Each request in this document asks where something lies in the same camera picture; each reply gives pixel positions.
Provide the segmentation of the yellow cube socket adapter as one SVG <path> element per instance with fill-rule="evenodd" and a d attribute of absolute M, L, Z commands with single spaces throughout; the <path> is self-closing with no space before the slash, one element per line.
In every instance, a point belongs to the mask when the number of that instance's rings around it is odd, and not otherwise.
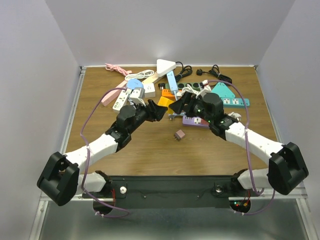
<path fill-rule="evenodd" d="M 174 101 L 172 99 L 169 99 L 167 97 L 161 96 L 157 105 L 161 107 L 169 107 L 170 104 L 172 104 Z"/>

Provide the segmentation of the white usb power strip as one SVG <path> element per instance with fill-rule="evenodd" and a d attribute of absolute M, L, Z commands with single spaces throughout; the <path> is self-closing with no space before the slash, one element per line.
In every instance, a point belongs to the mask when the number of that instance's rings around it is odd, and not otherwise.
<path fill-rule="evenodd" d="M 112 109 L 115 113 L 119 113 L 121 108 L 127 104 L 131 92 L 132 92 L 132 90 L 129 88 L 126 90 L 122 90 L 120 92 L 119 96 L 117 97 L 117 99 L 112 107 Z"/>

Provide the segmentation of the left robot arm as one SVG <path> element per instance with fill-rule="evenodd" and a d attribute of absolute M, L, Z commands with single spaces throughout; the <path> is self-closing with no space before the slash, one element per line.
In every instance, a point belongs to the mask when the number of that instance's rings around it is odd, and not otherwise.
<path fill-rule="evenodd" d="M 68 203 L 80 192 L 91 163 L 123 149 L 132 139 L 132 133 L 145 121 L 159 122 L 168 108 L 148 100 L 146 105 L 126 105 L 120 109 L 115 122 L 99 138 L 72 152 L 53 153 L 37 180 L 37 187 L 58 206 Z"/>

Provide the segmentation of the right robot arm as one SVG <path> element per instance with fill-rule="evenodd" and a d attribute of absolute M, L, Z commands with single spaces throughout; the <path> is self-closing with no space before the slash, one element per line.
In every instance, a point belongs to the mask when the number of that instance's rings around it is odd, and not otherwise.
<path fill-rule="evenodd" d="M 249 164 L 247 170 L 230 182 L 231 192 L 235 195 L 265 188 L 288 195 L 309 175 L 296 144 L 276 142 L 248 129 L 224 112 L 223 101 L 215 93 L 196 97 L 194 93 L 185 92 L 169 108 L 176 114 L 184 112 L 189 118 L 201 118 L 208 123 L 214 135 L 244 148 L 248 157 L 255 155 L 265 162 L 267 168 L 253 170 Z"/>

